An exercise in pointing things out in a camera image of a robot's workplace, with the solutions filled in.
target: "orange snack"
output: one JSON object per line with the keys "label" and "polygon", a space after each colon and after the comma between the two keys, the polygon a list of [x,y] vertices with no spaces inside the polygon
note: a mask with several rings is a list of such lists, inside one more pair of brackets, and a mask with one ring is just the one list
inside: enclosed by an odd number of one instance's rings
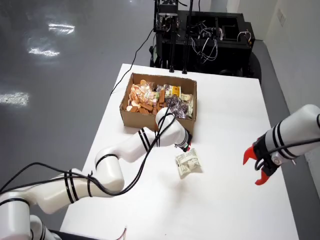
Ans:
{"label": "orange snack", "polygon": [[131,113],[135,113],[138,111],[138,107],[137,106],[133,106],[130,110]]}
{"label": "orange snack", "polygon": [[149,104],[146,103],[140,103],[141,107],[144,109],[147,109],[149,112],[152,112],[152,110],[154,109],[153,106],[150,106]]}

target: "black stripe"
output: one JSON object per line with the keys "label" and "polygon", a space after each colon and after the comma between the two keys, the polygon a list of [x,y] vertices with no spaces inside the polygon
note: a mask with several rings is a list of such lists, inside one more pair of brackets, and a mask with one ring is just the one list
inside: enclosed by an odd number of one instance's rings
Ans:
{"label": "black stripe", "polygon": [[42,222],[42,227],[43,227],[43,240],[45,240],[46,239],[46,226],[43,221],[41,221],[41,222]]}
{"label": "black stripe", "polygon": [[142,135],[141,135],[141,132],[140,132],[140,130],[138,131],[138,133],[139,133],[139,136],[140,136],[140,138],[141,138],[141,141],[142,141],[142,143],[143,143],[143,146],[144,146],[144,148],[145,148],[145,150],[148,152],[148,148],[147,148],[147,145],[146,145],[146,143],[145,143],[145,140],[144,140],[144,138],[142,137]]}
{"label": "black stripe", "polygon": [[[94,173],[91,171],[91,174],[88,174],[88,177],[91,177],[93,174]],[[88,194],[92,198],[91,191],[90,191],[90,179],[89,178],[88,178],[87,188],[88,188]]]}
{"label": "black stripe", "polygon": [[[69,170],[69,176],[70,177],[72,176],[72,170],[71,169]],[[75,188],[74,179],[72,177],[69,178],[69,179],[70,179],[71,189],[72,189],[72,193],[73,193],[74,199],[75,199],[75,201],[78,201],[79,198],[78,198],[78,194],[77,194],[77,191],[76,191],[76,188]]]}
{"label": "black stripe", "polygon": [[42,221],[41,221],[41,223],[42,223],[42,231],[41,231],[40,240],[44,240],[44,233],[45,233],[44,228],[45,228],[45,226],[44,226],[44,223]]}
{"label": "black stripe", "polygon": [[[282,140],[281,133],[280,133],[280,125],[281,125],[281,123],[282,123],[282,121],[279,122],[279,124],[278,124],[277,133],[278,133],[278,138],[279,138],[279,142],[280,142],[281,146],[284,146],[285,143],[284,143],[284,141]],[[288,154],[288,155],[289,155],[290,157],[292,157],[292,158],[297,158],[297,157],[298,157],[298,156],[294,155],[293,153],[291,153],[291,152],[289,151],[289,149],[287,149],[287,148],[284,148],[283,150],[285,151],[286,154]]]}
{"label": "black stripe", "polygon": [[154,139],[156,139],[156,137],[157,137],[157,132],[156,132],[156,130],[154,130]]}
{"label": "black stripe", "polygon": [[[277,126],[278,126],[278,125],[275,125],[274,128],[273,128],[273,130],[272,130],[273,143],[274,143],[274,146],[275,146],[276,148],[279,147],[279,145],[278,145],[278,143],[277,143],[277,140],[276,140],[276,127],[277,127]],[[279,153],[282,157],[284,157],[285,159],[290,159],[290,158],[288,158],[287,156],[285,156],[285,154],[284,154],[281,150],[279,150],[278,153]]]}
{"label": "black stripe", "polygon": [[106,154],[106,155],[102,156],[102,157],[96,162],[96,164],[95,164],[95,169],[97,169],[98,164],[99,164],[103,159],[105,159],[105,158],[107,158],[107,157],[116,157],[116,158],[118,158],[118,156],[115,155],[115,154]]}
{"label": "black stripe", "polygon": [[149,140],[147,138],[147,134],[145,133],[145,130],[143,128],[141,128],[141,131],[143,133],[143,136],[144,136],[144,139],[145,139],[146,143],[148,144],[148,147],[150,148],[150,142],[149,142]]}
{"label": "black stripe", "polygon": [[71,197],[71,192],[70,192],[70,189],[69,189],[69,184],[68,184],[68,179],[67,179],[67,173],[66,172],[64,173],[64,177],[65,177],[64,184],[65,184],[65,188],[66,188],[66,193],[68,194],[70,203],[73,204],[74,200]]}
{"label": "black stripe", "polygon": [[19,197],[13,197],[13,198],[9,198],[7,200],[4,200],[4,201],[0,202],[0,206],[3,204],[6,204],[6,203],[11,203],[11,202],[23,202],[30,207],[30,204],[27,200],[25,200],[23,198],[19,198]]}
{"label": "black stripe", "polygon": [[316,116],[316,123],[318,124],[318,127],[320,128],[320,114],[318,114],[318,116]]}

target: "snack package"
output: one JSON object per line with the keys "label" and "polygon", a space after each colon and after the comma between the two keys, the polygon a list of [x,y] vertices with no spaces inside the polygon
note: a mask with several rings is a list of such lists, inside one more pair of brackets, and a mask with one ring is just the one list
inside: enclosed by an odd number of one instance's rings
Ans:
{"label": "snack package", "polygon": [[155,82],[153,82],[153,81],[147,81],[146,83],[149,85],[151,91],[154,91],[154,90],[155,90],[155,86],[156,86],[156,83],[155,83]]}
{"label": "snack package", "polygon": [[157,85],[155,91],[156,91],[156,92],[160,92],[162,89],[164,89],[164,86]]}
{"label": "snack package", "polygon": [[186,115],[189,117],[189,118],[192,118],[192,112],[194,110],[194,99],[192,98],[190,103],[188,103],[188,111],[186,113]]}
{"label": "snack package", "polygon": [[133,84],[130,90],[129,98],[137,104],[145,103],[153,105],[156,92],[152,91],[149,84],[145,80],[141,80],[140,84]]}
{"label": "snack package", "polygon": [[191,173],[196,168],[201,167],[199,157],[194,148],[191,148],[181,155],[175,156],[175,163],[178,166],[180,176]]}
{"label": "snack package", "polygon": [[170,110],[175,115],[176,118],[179,118],[179,119],[187,118],[188,104],[186,102],[182,101],[176,95],[166,98],[165,101],[166,101],[166,104],[170,106]]}
{"label": "snack package", "polygon": [[181,98],[181,86],[171,86],[169,84],[163,85],[165,90],[165,97],[170,98],[173,95],[176,95],[178,98]]}
{"label": "snack package", "polygon": [[181,100],[187,102],[188,104],[191,102],[193,98],[194,96],[192,94],[181,93]]}

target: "black cable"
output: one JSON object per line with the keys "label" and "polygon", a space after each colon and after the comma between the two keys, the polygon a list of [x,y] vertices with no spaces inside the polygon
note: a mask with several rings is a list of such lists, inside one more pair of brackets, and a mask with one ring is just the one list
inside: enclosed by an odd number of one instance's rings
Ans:
{"label": "black cable", "polygon": [[185,6],[185,7],[188,7],[188,5],[187,4],[184,4],[184,3],[182,3],[182,2],[180,2],[180,1],[178,1],[181,5],[183,5],[183,6]]}
{"label": "black cable", "polygon": [[152,40],[152,47],[153,47],[153,48],[155,48],[155,37],[156,37],[156,34],[157,34],[157,33],[154,34],[153,40]]}
{"label": "black cable", "polygon": [[266,155],[270,155],[270,154],[277,152],[279,150],[282,150],[282,149],[288,149],[288,148],[292,148],[292,147],[297,147],[297,146],[306,145],[306,144],[313,144],[313,143],[317,143],[317,142],[320,142],[320,137],[314,138],[314,139],[309,139],[309,140],[297,141],[294,143],[290,143],[287,145],[283,145],[283,146],[279,146],[274,149],[271,149],[270,151],[268,151],[266,153]]}
{"label": "black cable", "polygon": [[141,45],[141,46],[138,48],[138,50],[135,52],[135,54],[134,54],[134,59],[133,59],[133,61],[132,61],[132,63],[131,63],[130,69],[129,69],[128,71],[126,71],[125,74],[123,74],[123,76],[122,76],[122,78],[120,79],[120,81],[114,86],[113,90],[112,90],[111,93],[110,93],[110,96],[111,96],[111,94],[114,92],[114,90],[116,89],[116,87],[119,85],[119,83],[121,83],[122,79],[124,79],[125,75],[126,75],[128,72],[130,72],[130,70],[132,69],[132,66],[133,66],[134,63],[135,63],[135,60],[136,60],[138,51],[143,47],[143,45],[146,43],[146,41],[148,41],[148,39],[149,39],[151,33],[153,32],[153,30],[154,30],[154,29],[152,28],[152,30],[150,31],[150,33],[149,33],[148,37],[146,38],[146,40],[142,43],[142,45]]}
{"label": "black cable", "polygon": [[[163,129],[163,131],[161,132],[161,129],[162,129],[162,126],[163,126],[163,123],[165,121],[165,118],[168,114],[168,110],[169,110],[169,107],[167,108],[165,114],[164,114],[164,118],[163,118],[163,121],[161,123],[161,126],[159,128],[159,131],[158,131],[158,134],[157,136],[155,137],[155,139],[153,140],[152,144],[150,145],[150,148],[148,149],[142,163],[141,163],[141,166],[139,168],[139,171],[136,175],[136,177],[134,178],[134,180],[123,190],[121,190],[120,192],[112,192],[112,191],[109,191],[108,189],[106,189],[95,177],[93,176],[85,176],[85,175],[82,175],[82,174],[79,174],[79,173],[76,173],[76,172],[72,172],[72,171],[64,171],[64,170],[61,170],[61,169],[58,169],[56,167],[53,167],[53,166],[50,166],[50,165],[47,165],[45,163],[41,163],[41,162],[33,162],[33,163],[30,163],[29,165],[25,166],[23,169],[21,169],[18,173],[16,173],[6,184],[4,184],[4,186],[0,189],[0,195],[1,194],[4,194],[4,193],[7,193],[7,192],[10,192],[10,191],[13,191],[13,190],[16,190],[16,189],[20,189],[20,188],[25,188],[25,187],[35,187],[35,185],[41,185],[41,184],[46,184],[46,183],[52,183],[52,182],[56,182],[56,181],[60,181],[60,180],[64,180],[64,179],[73,179],[73,178],[76,178],[76,179],[87,179],[88,181],[91,181],[93,182],[102,192],[104,192],[105,194],[108,194],[110,196],[118,196],[118,195],[122,195],[122,194],[125,194],[127,193],[129,190],[131,190],[135,185],[136,183],[138,182],[141,174],[142,174],[142,171],[144,169],[144,166],[145,166],[145,163],[146,163],[146,159],[149,155],[149,153],[151,152],[152,148],[154,147],[155,143],[157,142],[157,140],[160,138],[160,136],[174,123],[175,121],[175,117],[173,117],[173,120]],[[72,175],[66,175],[66,176],[62,176],[62,177],[56,177],[56,178],[53,178],[53,179],[49,179],[49,180],[42,180],[42,181],[36,181],[36,182],[32,182],[32,183],[27,183],[27,184],[23,184],[23,185],[19,185],[19,186],[16,186],[16,187],[12,187],[12,188],[8,188],[6,190],[4,190],[4,188],[10,184],[18,175],[20,175],[23,171],[25,171],[26,169],[34,166],[34,165],[39,165],[39,166],[43,166],[43,167],[46,167],[46,168],[49,168],[51,170],[54,170],[56,172],[59,172],[59,173],[62,173],[62,174],[72,174]]]}

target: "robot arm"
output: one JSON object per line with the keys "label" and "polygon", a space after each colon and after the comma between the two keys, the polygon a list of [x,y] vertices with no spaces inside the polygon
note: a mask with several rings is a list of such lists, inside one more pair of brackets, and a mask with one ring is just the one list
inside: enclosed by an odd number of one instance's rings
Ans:
{"label": "robot arm", "polygon": [[[255,169],[261,168],[261,179],[256,185],[264,184],[277,168],[300,155],[320,146],[320,109],[315,105],[305,105],[298,111],[279,122],[268,130],[249,147],[243,157],[243,164],[249,158],[256,160]],[[296,142],[317,140],[309,144],[300,144],[274,149],[290,145]]]}
{"label": "robot arm", "polygon": [[[161,119],[163,119],[161,132],[174,120],[173,115],[167,115],[163,118],[166,110],[167,108],[163,108],[155,117],[157,124],[161,124]],[[149,150],[155,138],[155,132],[144,127],[126,141],[101,150],[95,158],[96,172],[93,177],[109,191],[120,192],[124,188],[125,180],[119,159],[128,162],[136,161]],[[161,135],[157,145],[164,147],[176,144],[186,151],[191,138],[189,132],[177,120],[174,120],[173,124]],[[71,169],[70,172],[83,175],[80,170],[75,168]],[[69,178],[7,192],[0,196],[0,212],[8,205],[1,205],[1,202],[12,198],[24,199],[30,205],[38,204],[45,213],[52,214],[81,198],[89,196],[112,197],[101,191],[93,182],[88,183],[84,178]]]}

